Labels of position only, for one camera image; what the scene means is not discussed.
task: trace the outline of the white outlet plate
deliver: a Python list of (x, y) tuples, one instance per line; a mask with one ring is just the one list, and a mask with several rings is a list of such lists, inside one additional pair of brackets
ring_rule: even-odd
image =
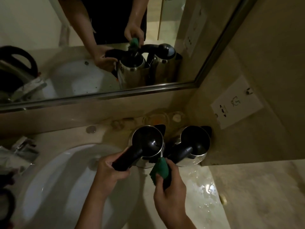
[(191, 21), (189, 23), (188, 30), (184, 38), (184, 47), (189, 55), (192, 56), (193, 50), (197, 44), (199, 35), (207, 21), (207, 15), (201, 8), (201, 4), (198, 1), (192, 14)]
[(247, 80), (240, 76), (211, 104), (211, 107), (217, 117), (220, 128), (224, 129), (262, 109), (264, 106), (253, 93)]

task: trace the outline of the person's right hand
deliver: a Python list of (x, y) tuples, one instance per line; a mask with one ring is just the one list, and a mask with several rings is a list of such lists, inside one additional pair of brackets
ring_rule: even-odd
[(185, 213), (186, 186), (183, 183), (178, 166), (166, 158), (171, 168), (170, 186), (163, 190), (163, 178), (156, 174), (154, 201), (157, 212), (167, 228), (183, 228), (190, 221)]
[(93, 57), (94, 63), (100, 69), (112, 72), (114, 70), (114, 63), (117, 62), (116, 58), (105, 58), (105, 53), (107, 50), (113, 49), (112, 47), (104, 45), (96, 45), (91, 56)]

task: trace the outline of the faucet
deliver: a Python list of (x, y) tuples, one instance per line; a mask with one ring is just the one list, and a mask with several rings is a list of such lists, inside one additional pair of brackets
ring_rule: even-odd
[(0, 174), (22, 174), (34, 164), (39, 155), (35, 147), (34, 141), (25, 136), (13, 144), (11, 150), (0, 146)]

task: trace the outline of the wet countertop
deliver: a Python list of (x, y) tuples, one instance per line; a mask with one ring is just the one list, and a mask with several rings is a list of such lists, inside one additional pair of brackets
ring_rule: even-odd
[[(16, 181), (13, 192), (17, 197), (17, 208), (13, 215), (15, 228), (21, 225), (21, 204), (25, 191), (37, 174), (51, 159), (73, 147), (103, 143), (124, 149), (127, 146), (128, 136), (132, 131), (128, 127), (114, 130), (110, 122), (94, 125), (96, 131), (87, 133), (87, 127), (71, 128), (53, 132), (41, 133), (33, 136), (40, 156), (36, 160), (35, 168), (28, 170), (23, 177)], [(123, 229), (166, 228), (155, 209), (153, 201), (154, 185), (149, 176), (152, 168), (132, 168), (132, 172), (140, 174), (140, 196), (136, 206)], [(230, 228), (223, 206), (220, 202), (214, 180), (208, 166), (193, 165), (179, 168), (181, 177), (187, 187), (186, 213), (199, 228)]]

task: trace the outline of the drain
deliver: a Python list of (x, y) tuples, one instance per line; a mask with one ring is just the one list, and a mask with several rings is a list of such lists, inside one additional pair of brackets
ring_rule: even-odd
[(88, 162), (88, 168), (92, 171), (97, 171), (98, 160), (99, 160), (98, 158), (92, 158)]

